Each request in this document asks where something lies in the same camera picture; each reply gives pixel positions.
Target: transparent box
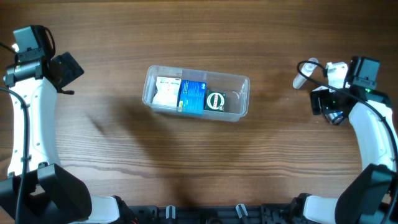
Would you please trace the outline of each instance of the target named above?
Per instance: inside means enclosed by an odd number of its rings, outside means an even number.
[[[157,77],[181,78],[197,82],[206,82],[208,90],[226,93],[224,112],[203,110],[203,114],[194,114],[195,111],[179,112],[177,105],[162,106],[153,104]],[[250,79],[244,75],[232,75],[218,72],[206,72],[186,68],[173,68],[161,65],[149,67],[145,80],[142,102],[155,112],[192,116],[203,119],[236,122],[248,113]]]

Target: plastic bin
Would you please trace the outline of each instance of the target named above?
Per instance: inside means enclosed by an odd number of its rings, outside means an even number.
[[[224,112],[203,110],[203,114],[199,115],[179,112],[177,105],[162,106],[153,104],[152,99],[155,95],[157,77],[173,77],[181,78],[182,80],[206,82],[206,90],[226,93]],[[142,101],[145,105],[150,106],[152,110],[156,112],[235,122],[239,121],[241,117],[248,113],[249,92],[250,79],[243,75],[231,75],[226,73],[153,65],[148,69],[144,92],[142,94]]]

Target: white bottle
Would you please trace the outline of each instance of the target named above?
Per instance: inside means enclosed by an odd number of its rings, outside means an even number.
[[[316,58],[310,58],[309,61],[318,63],[318,60]],[[316,67],[317,66],[314,64],[305,63],[304,66],[301,68],[301,72],[307,77],[310,77]],[[293,87],[296,89],[301,88],[306,80],[307,79],[305,79],[301,74],[298,73],[293,80]]]

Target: wooden tabletop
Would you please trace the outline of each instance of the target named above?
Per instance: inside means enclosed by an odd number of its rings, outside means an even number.
[[[344,0],[2,4],[0,41],[45,25],[57,54],[70,52],[85,70],[65,88],[75,95],[58,95],[55,123],[63,167],[92,194],[160,207],[289,203],[302,192],[338,197],[361,171],[349,122],[312,115],[316,86],[292,88],[296,64],[377,58],[377,89],[398,104],[397,9]],[[13,56],[0,51],[5,74]],[[225,123],[151,112],[142,103],[151,65],[249,77],[248,114]],[[5,179],[13,113],[9,95],[0,100]]]

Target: wooden table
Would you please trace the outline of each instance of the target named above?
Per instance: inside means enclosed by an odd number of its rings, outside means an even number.
[[[397,8],[343,0],[3,4],[0,40],[11,45],[13,30],[45,25],[57,54],[69,51],[85,70],[65,88],[74,96],[58,95],[55,122],[62,165],[92,194],[160,207],[287,203],[301,192],[338,197],[361,171],[348,122],[312,115],[315,86],[292,88],[297,62],[378,58],[377,88],[396,105]],[[12,60],[1,50],[2,74]],[[247,116],[222,123],[152,113],[142,103],[151,65],[248,76]],[[5,179],[13,115],[9,96],[0,99]],[[4,212],[1,219],[13,223]]]

